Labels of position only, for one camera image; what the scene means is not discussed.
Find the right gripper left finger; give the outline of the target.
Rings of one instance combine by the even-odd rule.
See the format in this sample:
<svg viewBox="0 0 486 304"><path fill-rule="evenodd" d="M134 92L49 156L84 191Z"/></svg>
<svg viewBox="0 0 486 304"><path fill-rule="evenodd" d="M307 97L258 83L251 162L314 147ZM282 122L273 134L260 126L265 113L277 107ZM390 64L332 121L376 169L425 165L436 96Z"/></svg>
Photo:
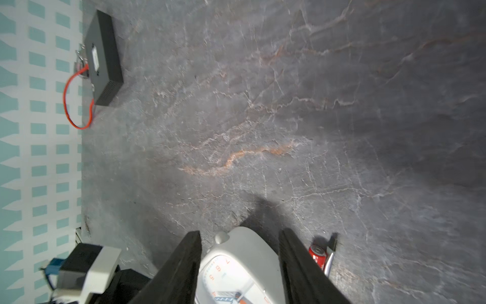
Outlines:
<svg viewBox="0 0 486 304"><path fill-rule="evenodd" d="M194 303L201 254L200 232L187 233L163 267L130 303Z"/></svg>

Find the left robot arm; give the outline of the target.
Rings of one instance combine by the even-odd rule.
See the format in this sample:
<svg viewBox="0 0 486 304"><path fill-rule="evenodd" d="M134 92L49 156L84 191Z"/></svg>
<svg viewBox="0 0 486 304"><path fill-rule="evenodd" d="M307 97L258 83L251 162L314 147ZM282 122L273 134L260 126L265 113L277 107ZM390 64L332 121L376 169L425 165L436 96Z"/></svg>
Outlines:
<svg viewBox="0 0 486 304"><path fill-rule="evenodd" d="M102 295L94 295L90 303L129 303L150 280L133 269L116 271L107 290Z"/></svg>

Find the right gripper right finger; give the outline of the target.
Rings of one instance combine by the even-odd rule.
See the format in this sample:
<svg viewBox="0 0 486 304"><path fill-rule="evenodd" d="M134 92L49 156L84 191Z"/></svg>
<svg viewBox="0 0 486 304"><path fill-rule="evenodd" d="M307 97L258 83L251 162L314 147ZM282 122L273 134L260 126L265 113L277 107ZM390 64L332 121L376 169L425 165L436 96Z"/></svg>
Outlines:
<svg viewBox="0 0 486 304"><path fill-rule="evenodd" d="M278 258L286 303L350 304L324 275L292 229L282 229L278 240Z"/></svg>

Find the white square alarm clock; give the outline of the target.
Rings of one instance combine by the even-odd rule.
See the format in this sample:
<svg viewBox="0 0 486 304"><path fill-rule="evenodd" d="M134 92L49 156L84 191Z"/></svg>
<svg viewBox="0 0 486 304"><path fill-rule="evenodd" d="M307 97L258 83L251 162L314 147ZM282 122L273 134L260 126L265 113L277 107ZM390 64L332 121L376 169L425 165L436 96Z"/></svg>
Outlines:
<svg viewBox="0 0 486 304"><path fill-rule="evenodd" d="M253 230L215 236L201 261L196 303L285 303L278 255Z"/></svg>

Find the black yellow screwdriver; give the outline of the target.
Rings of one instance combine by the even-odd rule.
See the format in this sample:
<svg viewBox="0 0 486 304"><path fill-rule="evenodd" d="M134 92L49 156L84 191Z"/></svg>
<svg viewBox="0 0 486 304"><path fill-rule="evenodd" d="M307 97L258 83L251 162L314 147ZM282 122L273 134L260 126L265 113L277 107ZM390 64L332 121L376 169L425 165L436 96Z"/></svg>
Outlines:
<svg viewBox="0 0 486 304"><path fill-rule="evenodd" d="M323 269L323 273L326 277L330 277L331 268L334 261L335 252L337 249L338 237L339 237L338 233L333 233L327 242L327 246L326 246L327 258Z"/></svg>

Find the red battery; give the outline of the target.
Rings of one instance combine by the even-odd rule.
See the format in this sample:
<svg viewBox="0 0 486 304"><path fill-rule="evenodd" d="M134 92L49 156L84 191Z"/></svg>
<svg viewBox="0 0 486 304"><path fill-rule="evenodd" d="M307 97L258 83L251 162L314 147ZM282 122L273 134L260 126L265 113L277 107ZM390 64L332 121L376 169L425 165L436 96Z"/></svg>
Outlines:
<svg viewBox="0 0 486 304"><path fill-rule="evenodd" d="M326 250L316 244L312 244L309 247L309 254L311 255L312 259L316 262L316 264L320 267L320 269L324 271L325 264L327 262Z"/></svg>

